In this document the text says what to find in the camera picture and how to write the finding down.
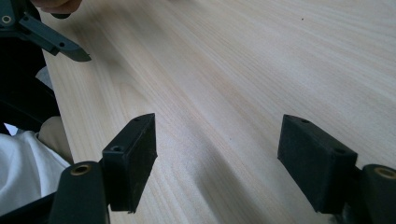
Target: wood grain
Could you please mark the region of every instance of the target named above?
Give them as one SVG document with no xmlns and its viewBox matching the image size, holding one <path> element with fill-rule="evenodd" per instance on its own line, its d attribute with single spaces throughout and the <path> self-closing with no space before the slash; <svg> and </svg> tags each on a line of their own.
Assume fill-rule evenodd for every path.
<svg viewBox="0 0 396 224">
<path fill-rule="evenodd" d="M 153 174 L 114 223 L 328 223 L 276 158 L 284 114 L 395 167 L 394 1 L 85 0 L 43 21 L 92 56 L 46 53 L 75 161 L 156 113 Z"/>
</svg>

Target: black metal bracket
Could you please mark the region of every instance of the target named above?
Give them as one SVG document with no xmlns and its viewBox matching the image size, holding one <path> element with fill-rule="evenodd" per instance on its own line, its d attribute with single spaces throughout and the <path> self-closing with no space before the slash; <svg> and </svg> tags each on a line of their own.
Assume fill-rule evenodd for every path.
<svg viewBox="0 0 396 224">
<path fill-rule="evenodd" d="M 113 211 L 135 212 L 157 158 L 155 116 L 132 119 L 102 152 L 62 172 L 58 190 L 0 217 L 0 223 L 109 223 Z"/>
<path fill-rule="evenodd" d="M 77 62 L 91 60 L 78 44 L 42 23 L 29 0 L 0 0 L 0 37 L 31 41 L 52 55 L 61 52 Z"/>
<path fill-rule="evenodd" d="M 277 155 L 315 211 L 347 223 L 396 223 L 396 171 L 358 169 L 358 154 L 309 120 L 283 117 Z"/>
</svg>

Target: finger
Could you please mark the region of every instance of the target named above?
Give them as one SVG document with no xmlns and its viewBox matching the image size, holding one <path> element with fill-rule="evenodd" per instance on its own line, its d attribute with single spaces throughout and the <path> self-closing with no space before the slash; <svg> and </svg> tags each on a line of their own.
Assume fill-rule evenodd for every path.
<svg viewBox="0 0 396 224">
<path fill-rule="evenodd" d="M 60 7 L 69 0 L 31 0 L 35 7 Z"/>
<path fill-rule="evenodd" d="M 42 7 L 41 10 L 54 14 L 69 14 L 75 12 L 79 5 L 81 5 L 81 0 L 70 0 L 59 7 Z"/>
</svg>

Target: black metal arm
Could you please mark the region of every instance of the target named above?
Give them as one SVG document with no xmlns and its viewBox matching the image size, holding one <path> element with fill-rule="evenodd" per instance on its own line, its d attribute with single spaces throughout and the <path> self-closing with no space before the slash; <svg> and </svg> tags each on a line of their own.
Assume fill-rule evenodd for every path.
<svg viewBox="0 0 396 224">
<path fill-rule="evenodd" d="M 78 44 L 43 24 L 29 0 L 0 0 L 0 37 L 31 41 L 52 55 L 61 52 L 77 62 L 91 60 Z"/>
</svg>

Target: white cloth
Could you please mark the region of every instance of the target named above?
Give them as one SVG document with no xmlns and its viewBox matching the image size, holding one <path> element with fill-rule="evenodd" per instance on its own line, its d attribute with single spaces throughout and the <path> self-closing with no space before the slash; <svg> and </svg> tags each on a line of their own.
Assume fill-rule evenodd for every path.
<svg viewBox="0 0 396 224">
<path fill-rule="evenodd" d="M 0 216 L 56 191 L 68 166 L 36 133 L 0 134 Z"/>
</svg>

